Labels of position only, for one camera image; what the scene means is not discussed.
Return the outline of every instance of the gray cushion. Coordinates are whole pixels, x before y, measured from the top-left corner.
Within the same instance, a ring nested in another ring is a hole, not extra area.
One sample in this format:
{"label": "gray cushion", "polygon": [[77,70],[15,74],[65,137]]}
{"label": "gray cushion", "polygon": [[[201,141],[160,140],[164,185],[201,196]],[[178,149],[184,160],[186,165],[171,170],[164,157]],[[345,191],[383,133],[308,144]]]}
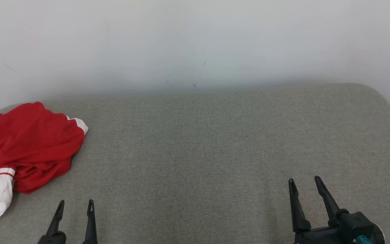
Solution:
{"label": "gray cushion", "polygon": [[314,176],[390,243],[390,106],[357,84],[50,101],[90,130],[71,170],[14,194],[0,243],[60,230],[82,243],[94,199],[100,244],[293,243],[294,178],[313,227],[327,225]]}

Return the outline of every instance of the red garment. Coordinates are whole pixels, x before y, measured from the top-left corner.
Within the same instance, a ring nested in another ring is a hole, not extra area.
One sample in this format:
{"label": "red garment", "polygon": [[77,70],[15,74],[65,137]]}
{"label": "red garment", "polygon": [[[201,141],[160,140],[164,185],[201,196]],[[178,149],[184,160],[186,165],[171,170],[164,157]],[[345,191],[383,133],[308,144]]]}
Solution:
{"label": "red garment", "polygon": [[12,168],[14,190],[32,193],[70,170],[84,130],[42,103],[23,104],[0,114],[0,168]]}

